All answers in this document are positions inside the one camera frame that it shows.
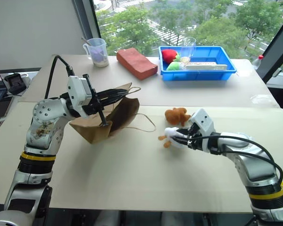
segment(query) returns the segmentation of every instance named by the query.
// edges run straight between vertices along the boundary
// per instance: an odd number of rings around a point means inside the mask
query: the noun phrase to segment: measuring cup
[[[93,63],[97,67],[106,67],[109,65],[108,54],[106,50],[106,42],[100,38],[89,39],[87,43],[83,44],[86,54],[90,55]]]

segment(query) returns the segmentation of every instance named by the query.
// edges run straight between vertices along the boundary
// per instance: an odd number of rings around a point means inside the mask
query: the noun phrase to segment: brown paper bag
[[[129,89],[131,83],[117,87],[117,89]],[[107,139],[109,136],[116,134],[123,127],[129,125],[135,118],[138,109],[139,101],[137,98],[130,99],[124,97],[113,105],[105,107],[103,111],[107,126],[100,126],[101,119],[99,114],[90,115],[88,119],[82,117],[74,119],[70,125],[89,143],[95,144]]]

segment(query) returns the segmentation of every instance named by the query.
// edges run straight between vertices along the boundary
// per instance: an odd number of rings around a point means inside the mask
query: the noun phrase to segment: blue plastic tray
[[[227,65],[227,70],[215,71],[167,71],[168,64],[163,61],[161,51],[164,49],[174,49],[180,53],[180,46],[160,46],[159,59],[160,69],[163,80],[228,80],[231,74],[236,73],[236,68],[221,46],[197,46],[191,62],[216,62],[220,65]]]

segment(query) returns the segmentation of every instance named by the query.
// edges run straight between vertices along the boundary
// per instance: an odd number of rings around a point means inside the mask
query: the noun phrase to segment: yellow band
[[[251,199],[259,199],[259,200],[275,199],[281,197],[282,195],[283,195],[283,187],[281,187],[281,191],[273,194],[249,194]]]
[[[29,159],[29,160],[35,160],[35,161],[54,161],[56,159],[55,156],[53,156],[53,157],[39,157],[39,156],[28,155],[28,154],[25,154],[24,152],[22,152],[21,157],[23,157],[25,159]]]

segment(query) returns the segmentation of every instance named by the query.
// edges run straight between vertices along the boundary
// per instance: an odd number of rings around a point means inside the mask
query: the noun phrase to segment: stuffed toy
[[[174,146],[174,147],[177,147],[177,148],[183,148],[184,147],[184,145],[182,145],[182,144],[176,142],[174,139],[172,139],[173,136],[178,136],[178,137],[182,137],[182,138],[185,138],[185,139],[187,138],[186,135],[177,132],[178,129],[179,128],[177,128],[177,127],[166,128],[165,129],[165,135],[158,137],[159,140],[166,139],[166,142],[164,143],[165,148],[168,148],[171,145]]]
[[[181,71],[184,70],[184,63],[181,62],[175,62],[169,64],[169,66],[166,68],[167,71]]]
[[[167,63],[170,64],[174,60],[179,61],[180,55],[173,49],[164,49],[161,51],[162,59]]]
[[[165,117],[171,125],[178,125],[181,123],[181,126],[184,126],[184,123],[191,117],[186,113],[187,109],[183,107],[173,108],[173,110],[166,110]]]

